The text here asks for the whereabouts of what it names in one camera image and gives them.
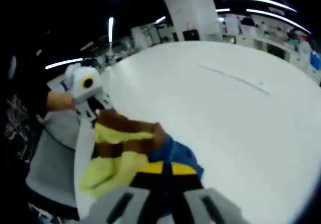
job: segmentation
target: ceiling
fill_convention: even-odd
[[[216,7],[243,12],[245,8],[267,9],[254,2],[224,2],[214,0]],[[275,0],[298,9],[291,18],[310,29],[318,37],[312,0]],[[130,29],[169,16],[163,0],[10,0],[7,28],[11,40],[21,52],[36,55],[37,64],[48,64],[81,55],[80,48],[107,34],[107,19],[115,18],[113,38],[129,35]]]

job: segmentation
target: white cabinet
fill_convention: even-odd
[[[244,47],[254,48],[254,41],[253,41],[253,37],[251,36],[245,36],[245,35],[236,36],[236,44]]]
[[[301,71],[306,72],[308,62],[304,61],[299,54],[291,52],[289,62]]]
[[[306,68],[306,74],[315,81],[318,85],[321,82],[321,71],[316,70],[314,67],[312,67],[310,64]]]

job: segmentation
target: brown cloth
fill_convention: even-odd
[[[103,158],[120,157],[124,151],[133,151],[140,154],[147,154],[151,150],[160,148],[166,139],[166,132],[159,123],[151,124],[141,121],[133,121],[113,110],[102,110],[97,118],[96,124],[102,125],[114,131],[126,134],[150,133],[149,139],[120,139],[119,144],[111,144],[104,139],[102,143],[95,143],[95,151],[98,156]]]

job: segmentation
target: gray chair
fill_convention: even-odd
[[[40,137],[26,183],[47,199],[76,207],[73,149],[77,143],[79,120],[75,113],[61,111],[49,113],[44,123],[46,130]]]

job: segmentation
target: blue cloth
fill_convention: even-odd
[[[204,169],[198,165],[193,151],[185,145],[176,142],[170,135],[167,135],[165,143],[157,150],[148,153],[148,161],[164,161],[165,165],[170,162],[185,164],[196,170],[199,179],[202,178]]]

